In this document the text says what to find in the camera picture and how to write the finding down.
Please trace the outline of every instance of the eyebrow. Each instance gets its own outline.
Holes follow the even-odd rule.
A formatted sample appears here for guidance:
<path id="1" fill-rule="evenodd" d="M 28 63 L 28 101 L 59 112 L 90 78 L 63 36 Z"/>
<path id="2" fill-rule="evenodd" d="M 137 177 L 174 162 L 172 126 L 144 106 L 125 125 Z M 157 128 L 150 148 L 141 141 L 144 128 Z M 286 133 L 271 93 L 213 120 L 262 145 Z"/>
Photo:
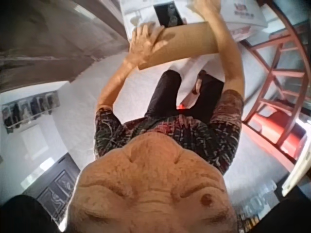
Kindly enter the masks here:
<path id="1" fill-rule="evenodd" d="M 99 223 L 104 223 L 104 224 L 108 224 L 112 219 L 111 218 L 108 218 L 108 217 L 105 217 L 105 216 L 95 216 L 91 213 L 88 213 L 88 212 L 85 212 L 84 211 L 84 214 L 87 216 L 87 218 L 93 222 L 99 222 Z"/>
<path id="2" fill-rule="evenodd" d="M 218 189 L 218 190 L 224 192 L 223 189 L 221 189 L 221 188 L 219 188 L 219 187 L 215 187 L 215 186 L 211 185 L 211 184 L 208 183 L 208 182 L 204 182 L 204 183 L 200 183 L 199 185 L 197 185 L 197 186 L 195 186 L 195 187 L 189 189 L 188 191 L 182 193 L 182 194 L 180 195 L 180 197 L 181 197 L 181 198 L 187 198 L 187 197 L 189 197 L 191 194 L 193 194 L 193 193 L 195 193 L 195 192 L 197 192 L 197 191 L 200 191 L 200 190 L 203 189 L 203 188 L 216 188 L 216 189 Z"/>
<path id="3" fill-rule="evenodd" d="M 79 185 L 79 187 L 81 187 L 81 188 L 89 188 L 92 186 L 103 186 L 103 187 L 109 189 L 110 191 L 114 192 L 118 196 L 122 197 L 123 199 L 128 197 L 128 195 L 126 195 L 125 192 L 120 187 L 117 187 L 117 186 L 115 186 L 115 185 L 113 185 L 107 181 L 94 181 L 94 182 L 89 183 L 89 184 Z"/>

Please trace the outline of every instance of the person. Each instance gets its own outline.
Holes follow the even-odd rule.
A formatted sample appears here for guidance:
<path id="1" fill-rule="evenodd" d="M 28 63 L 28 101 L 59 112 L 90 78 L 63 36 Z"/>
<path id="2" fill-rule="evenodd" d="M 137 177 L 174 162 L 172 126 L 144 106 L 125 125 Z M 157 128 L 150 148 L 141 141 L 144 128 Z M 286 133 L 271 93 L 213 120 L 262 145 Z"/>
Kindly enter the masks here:
<path id="1" fill-rule="evenodd" d="M 180 75 L 166 71 L 144 118 L 121 125 L 113 104 L 131 71 L 168 42 L 163 27 L 133 31 L 128 56 L 97 105 L 96 160 L 80 174 L 68 208 L 69 233 L 230 233 L 235 212 L 223 179 L 241 131 L 244 74 L 220 0 L 195 0 L 217 41 L 225 83 L 200 72 L 200 96 L 177 110 Z"/>

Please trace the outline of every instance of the wall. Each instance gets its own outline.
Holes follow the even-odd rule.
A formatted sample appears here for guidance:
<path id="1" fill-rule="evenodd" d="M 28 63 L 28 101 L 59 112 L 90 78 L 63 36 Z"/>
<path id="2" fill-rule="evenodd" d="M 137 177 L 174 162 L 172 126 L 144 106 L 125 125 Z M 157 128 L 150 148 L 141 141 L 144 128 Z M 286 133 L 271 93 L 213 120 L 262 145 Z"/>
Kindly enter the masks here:
<path id="1" fill-rule="evenodd" d="M 32 95 L 58 90 L 67 81 L 44 83 L 6 91 L 0 94 L 0 104 L 6 104 Z"/>
<path id="2" fill-rule="evenodd" d="M 20 132 L 34 125 L 40 126 L 49 149 L 32 160 L 27 153 Z M 52 158 L 56 162 L 67 153 L 67 148 L 57 131 L 53 117 L 44 115 L 29 125 L 21 126 L 10 134 L 7 134 L 4 125 L 1 123 L 0 151 L 3 159 L 0 164 L 0 204 L 2 204 L 24 191 L 20 183 L 41 163 L 48 158 Z"/>

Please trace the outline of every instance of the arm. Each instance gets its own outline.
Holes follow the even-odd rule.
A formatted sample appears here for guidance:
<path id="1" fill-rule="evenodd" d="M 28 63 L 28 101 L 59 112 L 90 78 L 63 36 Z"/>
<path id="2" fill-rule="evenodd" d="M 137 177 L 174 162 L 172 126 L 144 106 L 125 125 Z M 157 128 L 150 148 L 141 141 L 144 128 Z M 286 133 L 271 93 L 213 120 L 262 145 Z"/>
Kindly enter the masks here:
<path id="1" fill-rule="evenodd" d="M 236 42 L 220 15 L 220 0 L 196 0 L 195 7 L 209 22 L 218 46 L 219 56 L 225 73 L 226 90 L 237 91 L 244 98 L 244 71 L 242 58 Z"/>
<path id="2" fill-rule="evenodd" d="M 148 23 L 133 31 L 129 55 L 102 89 L 96 111 L 99 111 L 101 108 L 112 110 L 113 104 L 132 70 L 146 62 L 154 52 L 167 45 L 165 40 L 157 42 L 164 27 L 156 28 L 150 33 L 151 28 L 152 24 Z"/>

